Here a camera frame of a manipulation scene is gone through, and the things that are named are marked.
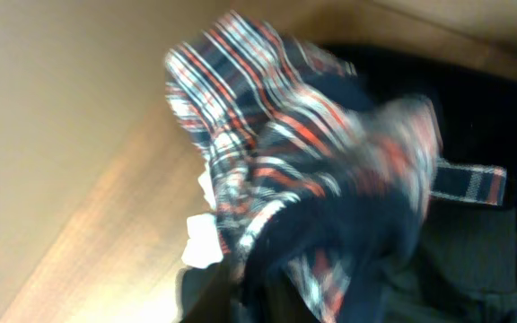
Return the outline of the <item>red blue plaid shirt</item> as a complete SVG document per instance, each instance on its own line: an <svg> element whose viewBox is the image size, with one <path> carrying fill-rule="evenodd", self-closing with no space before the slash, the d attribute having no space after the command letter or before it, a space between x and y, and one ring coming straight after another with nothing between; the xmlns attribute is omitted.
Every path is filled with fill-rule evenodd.
<svg viewBox="0 0 517 323"><path fill-rule="evenodd" d="M434 197L500 205L506 172L440 151L434 105L371 103L355 67L236 12L166 58L167 100L209 164L236 299L289 274L324 322L376 322Z"/></svg>

